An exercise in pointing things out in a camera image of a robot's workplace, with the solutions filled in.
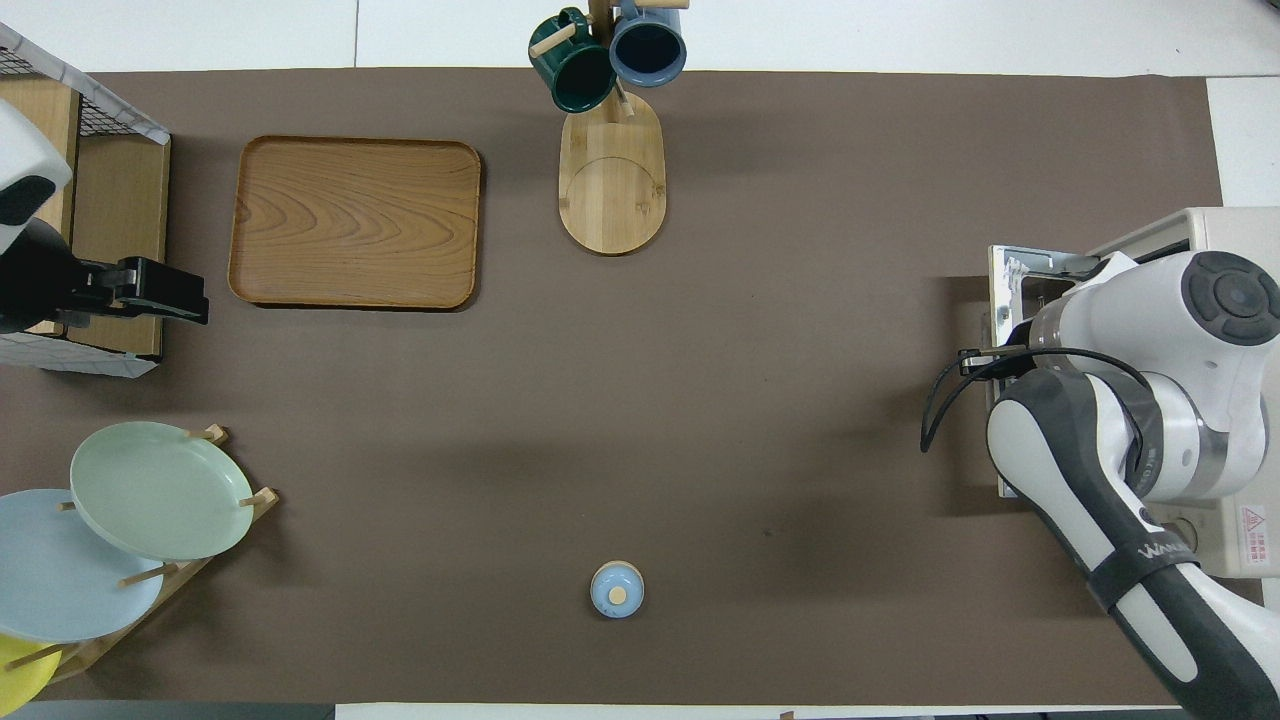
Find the black cable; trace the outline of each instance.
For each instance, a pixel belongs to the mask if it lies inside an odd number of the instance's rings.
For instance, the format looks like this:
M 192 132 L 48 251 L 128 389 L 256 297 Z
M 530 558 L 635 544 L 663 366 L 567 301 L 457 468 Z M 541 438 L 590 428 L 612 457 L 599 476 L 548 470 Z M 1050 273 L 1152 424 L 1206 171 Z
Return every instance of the black cable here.
M 933 410 L 933 401 L 934 398 L 937 398 L 938 388 L 942 386 L 942 382 L 947 378 L 947 375 L 951 374 L 952 370 L 959 368 L 960 364 L 978 355 L 982 354 L 978 351 L 963 352 L 950 365 L 947 365 L 942 370 L 942 373 L 938 374 L 937 379 L 933 380 L 933 387 L 929 388 L 929 396 L 924 401 L 924 414 L 920 416 L 920 452 L 929 451 L 929 446 L 933 445 L 933 437 L 938 433 L 938 427 L 942 425 L 942 419 L 946 416 L 947 410 L 951 409 L 951 404 L 955 402 L 957 397 L 960 397 L 960 393 L 964 392 L 966 387 L 969 387 L 977 380 L 988 379 L 988 375 L 995 374 L 997 369 L 1009 365 L 1015 360 L 1023 360 L 1025 357 L 1034 357 L 1038 355 L 1074 355 L 1079 357 L 1088 357 L 1091 360 L 1098 360 L 1101 363 L 1114 365 L 1115 368 L 1123 370 L 1125 374 L 1137 380 L 1138 384 L 1151 391 L 1151 383 L 1147 380 L 1147 378 L 1142 377 L 1142 373 L 1139 373 L 1137 368 L 1125 363 L 1124 360 L 1117 360 L 1110 355 L 1105 355 L 1102 352 L 1097 352 L 1093 350 L 1084 350 L 1082 347 L 1037 347 L 1006 355 L 970 373 L 965 379 L 960 380 L 960 384 L 957 384 L 942 401 L 942 405 L 938 406 L 938 411 L 937 414 L 933 415 L 933 421 L 931 423 L 929 411 Z

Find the yellow plate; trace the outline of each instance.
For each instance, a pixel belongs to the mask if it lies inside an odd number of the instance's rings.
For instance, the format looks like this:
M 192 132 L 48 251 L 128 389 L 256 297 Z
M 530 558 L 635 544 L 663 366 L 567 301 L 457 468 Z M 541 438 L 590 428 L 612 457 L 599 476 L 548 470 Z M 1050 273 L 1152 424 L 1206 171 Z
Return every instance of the yellow plate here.
M 55 652 L 13 670 L 5 670 L 4 666 L 45 647 L 49 647 L 49 643 L 33 643 L 0 635 L 0 717 L 27 705 L 27 701 L 45 689 L 49 679 L 54 676 L 54 670 L 58 669 L 63 653 Z

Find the light green plate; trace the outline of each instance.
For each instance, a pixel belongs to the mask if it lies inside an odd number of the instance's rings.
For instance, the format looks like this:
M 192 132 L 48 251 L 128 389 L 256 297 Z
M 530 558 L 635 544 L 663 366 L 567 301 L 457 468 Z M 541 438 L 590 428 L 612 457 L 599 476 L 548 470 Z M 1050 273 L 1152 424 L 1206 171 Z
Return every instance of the light green plate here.
M 205 439 L 160 423 L 93 433 L 72 459 L 72 495 L 93 532 L 151 560 L 198 560 L 248 532 L 253 492 L 239 466 Z

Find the wooden mug tree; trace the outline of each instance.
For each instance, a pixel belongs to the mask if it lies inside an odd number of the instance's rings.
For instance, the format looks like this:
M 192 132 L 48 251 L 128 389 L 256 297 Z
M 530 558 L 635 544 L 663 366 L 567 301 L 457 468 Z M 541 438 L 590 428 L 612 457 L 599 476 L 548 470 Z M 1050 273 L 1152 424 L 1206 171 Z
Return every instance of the wooden mug tree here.
M 618 0 L 590 0 L 591 36 L 608 47 Z M 636 0 L 637 8 L 687 9 L 689 0 Z M 538 45 L 538 56 L 572 37 L 566 27 Z M 570 114 L 561 132 L 559 214 L 564 229 L 600 255 L 644 246 L 667 215 L 667 160 L 658 115 L 621 82 L 600 105 Z

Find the blue mug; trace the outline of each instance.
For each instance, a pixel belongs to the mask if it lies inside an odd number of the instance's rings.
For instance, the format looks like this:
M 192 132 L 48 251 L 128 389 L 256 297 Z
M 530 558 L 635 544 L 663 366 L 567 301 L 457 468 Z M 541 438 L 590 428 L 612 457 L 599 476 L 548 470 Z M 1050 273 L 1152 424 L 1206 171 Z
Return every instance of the blue mug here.
M 685 38 L 680 10 L 636 8 L 622 0 L 622 17 L 613 28 L 609 61 L 618 79 L 637 87 L 658 87 L 685 69 Z

